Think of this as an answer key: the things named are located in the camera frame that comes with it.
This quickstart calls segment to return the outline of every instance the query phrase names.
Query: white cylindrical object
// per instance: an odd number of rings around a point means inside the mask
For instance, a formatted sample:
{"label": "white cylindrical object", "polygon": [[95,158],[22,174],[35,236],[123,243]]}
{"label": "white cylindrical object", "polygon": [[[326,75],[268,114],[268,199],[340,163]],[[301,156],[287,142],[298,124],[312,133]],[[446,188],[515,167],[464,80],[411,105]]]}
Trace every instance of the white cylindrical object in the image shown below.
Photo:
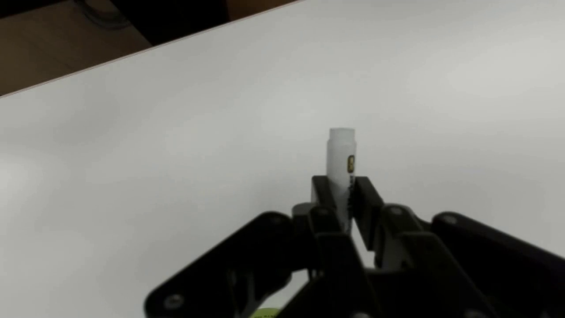
{"label": "white cylindrical object", "polygon": [[347,200],[352,186],[354,151],[354,130],[329,130],[329,140],[326,147],[326,177],[329,181],[329,192],[335,202],[338,223],[345,234],[349,234]]}

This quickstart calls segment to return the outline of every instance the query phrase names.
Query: white table surface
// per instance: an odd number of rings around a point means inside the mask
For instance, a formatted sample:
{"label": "white table surface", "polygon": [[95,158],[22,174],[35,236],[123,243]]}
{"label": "white table surface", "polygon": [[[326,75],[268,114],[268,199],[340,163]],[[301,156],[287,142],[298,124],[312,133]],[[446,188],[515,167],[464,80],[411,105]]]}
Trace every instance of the white table surface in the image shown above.
{"label": "white table surface", "polygon": [[142,317],[232,229],[306,202],[333,126],[388,202],[565,255],[562,11],[298,3],[1,98],[0,317]]}

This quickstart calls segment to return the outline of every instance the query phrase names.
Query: small white cap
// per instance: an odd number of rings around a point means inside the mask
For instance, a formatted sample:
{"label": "small white cap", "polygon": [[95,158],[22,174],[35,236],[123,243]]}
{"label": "small white cap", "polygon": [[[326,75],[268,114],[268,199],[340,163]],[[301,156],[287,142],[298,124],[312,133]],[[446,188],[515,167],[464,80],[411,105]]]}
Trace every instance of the small white cap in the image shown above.
{"label": "small white cap", "polygon": [[329,130],[329,140],[338,142],[354,142],[354,130],[347,128],[331,128]]}

